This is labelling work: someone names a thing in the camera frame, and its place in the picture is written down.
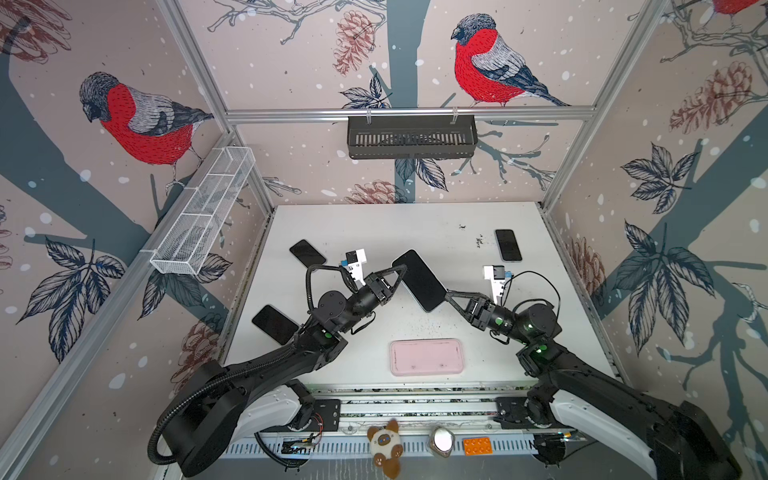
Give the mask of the blue phone black screen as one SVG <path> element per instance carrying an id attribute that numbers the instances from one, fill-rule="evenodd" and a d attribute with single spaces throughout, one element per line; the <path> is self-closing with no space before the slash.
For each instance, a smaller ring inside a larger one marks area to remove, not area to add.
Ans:
<path id="1" fill-rule="evenodd" d="M 392 266 L 406 267 L 403 282 L 425 312 L 432 312 L 444 302 L 446 289 L 415 250 L 400 255 Z"/>

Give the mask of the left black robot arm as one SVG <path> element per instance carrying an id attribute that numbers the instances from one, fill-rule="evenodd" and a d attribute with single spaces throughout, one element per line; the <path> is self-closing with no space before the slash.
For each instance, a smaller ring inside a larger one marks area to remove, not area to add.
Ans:
<path id="1" fill-rule="evenodd" d="M 159 416 L 148 440 L 149 461 L 177 464 L 187 477 L 206 470 L 234 439 L 247 407 L 333 362 L 347 346 L 343 334 L 387 304 L 406 272 L 405 265 L 376 271 L 358 287 L 343 267 L 308 267 L 307 321 L 276 350 L 228 366 L 212 360 L 199 367 Z"/>

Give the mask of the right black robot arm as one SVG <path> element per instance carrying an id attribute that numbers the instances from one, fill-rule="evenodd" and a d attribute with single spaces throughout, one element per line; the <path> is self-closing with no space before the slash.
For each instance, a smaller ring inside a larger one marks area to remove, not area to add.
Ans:
<path id="1" fill-rule="evenodd" d="M 707 414 L 644 394 L 587 364 L 556 340 L 559 307 L 531 298 L 508 309 L 477 292 L 449 290 L 445 300 L 473 327 L 502 344 L 516 341 L 524 373 L 536 379 L 526 398 L 530 421 L 576 429 L 653 479 L 738 479 L 742 469 Z"/>

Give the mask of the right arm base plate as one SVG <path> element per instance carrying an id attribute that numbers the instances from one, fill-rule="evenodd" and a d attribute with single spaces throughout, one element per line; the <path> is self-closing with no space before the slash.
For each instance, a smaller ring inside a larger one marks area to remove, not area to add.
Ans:
<path id="1" fill-rule="evenodd" d="M 494 399 L 496 413 L 492 420 L 506 430 L 545 430 L 572 431 L 572 427 L 565 426 L 556 420 L 537 423 L 534 421 L 526 407 L 527 398 L 524 396 L 502 396 Z"/>

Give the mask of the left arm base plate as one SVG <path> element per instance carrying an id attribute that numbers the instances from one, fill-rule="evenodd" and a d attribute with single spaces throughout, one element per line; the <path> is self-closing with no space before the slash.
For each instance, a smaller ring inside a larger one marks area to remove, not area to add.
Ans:
<path id="1" fill-rule="evenodd" d="M 339 428 L 341 401 L 319 399 L 300 405 L 297 414 L 286 425 L 273 426 L 263 433 L 336 432 Z"/>

